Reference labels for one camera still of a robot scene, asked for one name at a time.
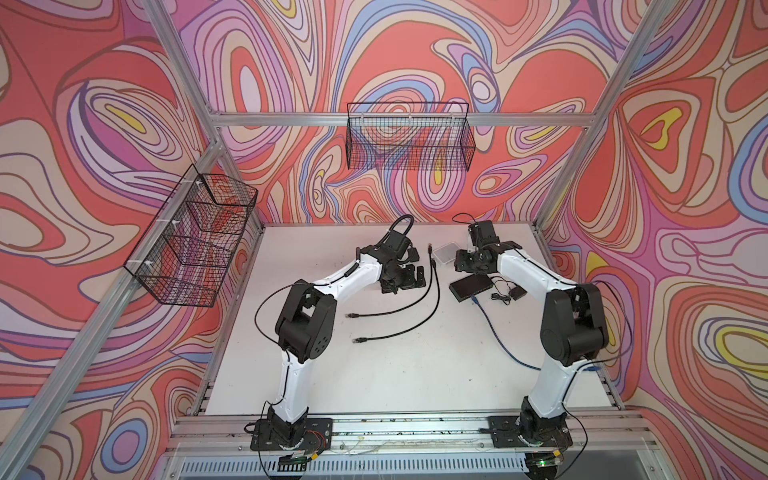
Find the small white network switch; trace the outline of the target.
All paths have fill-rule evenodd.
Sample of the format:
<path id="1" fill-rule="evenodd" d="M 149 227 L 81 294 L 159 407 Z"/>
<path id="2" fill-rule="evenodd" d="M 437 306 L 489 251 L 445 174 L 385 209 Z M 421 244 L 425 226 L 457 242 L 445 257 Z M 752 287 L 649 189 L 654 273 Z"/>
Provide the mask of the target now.
<path id="1" fill-rule="evenodd" d="M 457 252 L 461 247 L 455 242 L 450 242 L 433 250 L 433 256 L 440 265 L 453 265 Z"/>

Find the black network switch box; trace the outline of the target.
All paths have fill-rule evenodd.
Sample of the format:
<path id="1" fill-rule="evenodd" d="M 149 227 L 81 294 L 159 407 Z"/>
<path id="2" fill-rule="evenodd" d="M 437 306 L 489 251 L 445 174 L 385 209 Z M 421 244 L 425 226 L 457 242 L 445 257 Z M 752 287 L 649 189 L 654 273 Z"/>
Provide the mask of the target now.
<path id="1" fill-rule="evenodd" d="M 449 285 L 449 291 L 459 302 L 464 302 L 477 294 L 494 287 L 493 281 L 485 274 L 471 274 Z"/>

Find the black power adapter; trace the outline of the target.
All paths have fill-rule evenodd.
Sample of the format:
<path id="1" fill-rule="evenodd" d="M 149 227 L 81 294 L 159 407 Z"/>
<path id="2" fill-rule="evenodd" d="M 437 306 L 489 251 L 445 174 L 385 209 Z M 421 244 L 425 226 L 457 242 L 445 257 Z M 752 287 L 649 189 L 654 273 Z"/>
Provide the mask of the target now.
<path id="1" fill-rule="evenodd" d="M 415 247 L 410 247 L 407 249 L 407 256 L 405 259 L 406 263 L 416 263 L 420 260 L 420 255 L 418 253 L 418 250 Z"/>
<path id="2" fill-rule="evenodd" d="M 501 276 L 491 276 L 490 279 L 495 289 L 491 298 L 493 300 L 501 301 L 505 305 L 509 305 L 513 301 L 518 301 L 527 294 L 525 289 L 511 280 L 507 280 Z"/>

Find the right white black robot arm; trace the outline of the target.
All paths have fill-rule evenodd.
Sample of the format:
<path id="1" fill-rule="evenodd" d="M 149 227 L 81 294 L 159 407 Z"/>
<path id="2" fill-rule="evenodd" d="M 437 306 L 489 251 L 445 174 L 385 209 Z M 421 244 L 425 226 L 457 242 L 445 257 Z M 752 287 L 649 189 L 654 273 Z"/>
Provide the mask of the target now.
<path id="1" fill-rule="evenodd" d="M 540 446 L 563 432 L 570 388 L 608 344 L 601 292 L 555 273 L 519 244 L 500 240 L 488 220 L 470 223 L 468 237 L 471 248 L 456 252 L 456 271 L 498 274 L 543 305 L 539 338 L 546 357 L 516 423 L 524 444 Z"/>

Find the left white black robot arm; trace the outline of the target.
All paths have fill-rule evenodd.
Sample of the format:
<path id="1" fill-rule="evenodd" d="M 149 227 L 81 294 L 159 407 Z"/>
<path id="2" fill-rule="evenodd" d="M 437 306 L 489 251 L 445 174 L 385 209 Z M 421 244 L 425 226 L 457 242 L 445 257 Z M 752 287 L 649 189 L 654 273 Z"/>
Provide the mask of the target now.
<path id="1" fill-rule="evenodd" d="M 278 316 L 273 341 L 285 354 L 282 387 L 274 402 L 253 426 L 253 451 L 307 449 L 313 440 L 323 448 L 326 437 L 308 430 L 309 390 L 314 361 L 330 345 L 338 305 L 371 285 L 384 294 L 422 288 L 424 268 L 408 237 L 414 217 L 397 218 L 376 243 L 356 250 L 355 259 L 329 276 L 286 286 L 286 300 Z"/>

